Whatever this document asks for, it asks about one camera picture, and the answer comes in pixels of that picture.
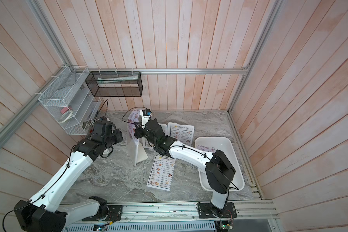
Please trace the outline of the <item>pink new menu sheet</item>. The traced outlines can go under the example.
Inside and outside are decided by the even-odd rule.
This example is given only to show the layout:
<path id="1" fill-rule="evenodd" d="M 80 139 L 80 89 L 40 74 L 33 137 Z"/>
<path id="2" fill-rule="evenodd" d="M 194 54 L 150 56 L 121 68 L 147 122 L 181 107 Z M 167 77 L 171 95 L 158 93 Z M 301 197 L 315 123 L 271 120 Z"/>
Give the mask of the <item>pink new menu sheet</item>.
<path id="1" fill-rule="evenodd" d="M 127 125 L 127 135 L 130 139 L 132 139 L 135 143 L 139 142 L 139 139 L 137 139 L 134 134 L 136 130 L 136 124 L 139 123 L 140 118 L 140 112 L 141 109 L 134 109 L 128 116 L 128 125 Z"/>

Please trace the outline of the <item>old dim sum menu sheet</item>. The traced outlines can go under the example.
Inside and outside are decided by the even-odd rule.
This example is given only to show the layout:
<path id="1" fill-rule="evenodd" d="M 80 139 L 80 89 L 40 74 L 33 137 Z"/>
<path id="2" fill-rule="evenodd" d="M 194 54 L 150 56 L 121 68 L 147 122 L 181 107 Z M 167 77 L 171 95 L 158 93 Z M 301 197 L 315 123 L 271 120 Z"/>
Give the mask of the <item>old dim sum menu sheet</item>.
<path id="1" fill-rule="evenodd" d="M 147 187 L 170 191 L 176 160 L 157 155 L 155 157 Z"/>

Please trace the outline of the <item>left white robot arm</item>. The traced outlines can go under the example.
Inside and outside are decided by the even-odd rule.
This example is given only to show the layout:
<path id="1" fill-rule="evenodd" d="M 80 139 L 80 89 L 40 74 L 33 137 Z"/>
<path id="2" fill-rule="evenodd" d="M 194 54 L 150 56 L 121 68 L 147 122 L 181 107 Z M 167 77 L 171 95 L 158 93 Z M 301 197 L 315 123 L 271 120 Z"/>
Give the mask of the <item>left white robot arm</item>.
<path id="1" fill-rule="evenodd" d="M 106 119 L 94 123 L 83 140 L 72 147 L 70 156 L 57 173 L 29 200 L 20 200 L 13 212 L 23 231 L 61 232 L 65 227 L 86 218 L 105 220 L 109 214 L 107 201 L 92 196 L 61 209 L 60 203 L 79 176 L 103 153 L 123 141 L 122 132 Z"/>

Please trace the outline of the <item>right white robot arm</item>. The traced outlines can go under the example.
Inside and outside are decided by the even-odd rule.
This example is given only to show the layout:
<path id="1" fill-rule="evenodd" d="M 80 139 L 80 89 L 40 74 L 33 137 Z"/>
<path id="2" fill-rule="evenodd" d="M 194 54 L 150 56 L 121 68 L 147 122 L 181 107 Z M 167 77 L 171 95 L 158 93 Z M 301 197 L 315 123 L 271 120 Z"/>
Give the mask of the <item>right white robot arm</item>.
<path id="1" fill-rule="evenodd" d="M 205 152 L 187 146 L 166 135 L 156 119 L 148 120 L 145 124 L 136 123 L 134 136 L 147 139 L 158 154 L 184 160 L 204 171 L 213 191 L 212 207 L 224 209 L 236 170 L 223 151 Z"/>

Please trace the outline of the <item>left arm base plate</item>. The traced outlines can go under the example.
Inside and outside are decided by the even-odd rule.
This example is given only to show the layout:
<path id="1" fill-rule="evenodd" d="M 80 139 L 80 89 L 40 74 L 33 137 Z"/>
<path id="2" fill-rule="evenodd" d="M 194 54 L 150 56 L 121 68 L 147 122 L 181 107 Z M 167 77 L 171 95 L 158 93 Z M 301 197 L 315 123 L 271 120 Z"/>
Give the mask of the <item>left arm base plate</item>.
<path id="1" fill-rule="evenodd" d="M 123 205 L 101 206 L 96 215 L 86 217 L 82 221 L 119 221 L 121 220 Z"/>

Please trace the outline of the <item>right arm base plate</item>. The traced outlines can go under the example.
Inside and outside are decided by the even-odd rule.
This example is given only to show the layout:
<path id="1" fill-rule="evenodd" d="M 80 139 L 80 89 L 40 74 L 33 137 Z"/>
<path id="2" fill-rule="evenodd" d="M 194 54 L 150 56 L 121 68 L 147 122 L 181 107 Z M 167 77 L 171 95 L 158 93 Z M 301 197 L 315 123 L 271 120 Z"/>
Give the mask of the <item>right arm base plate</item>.
<path id="1" fill-rule="evenodd" d="M 237 218 L 235 205 L 231 202 L 227 202 L 223 209 L 218 209 L 211 203 L 197 203 L 195 207 L 199 218 Z"/>

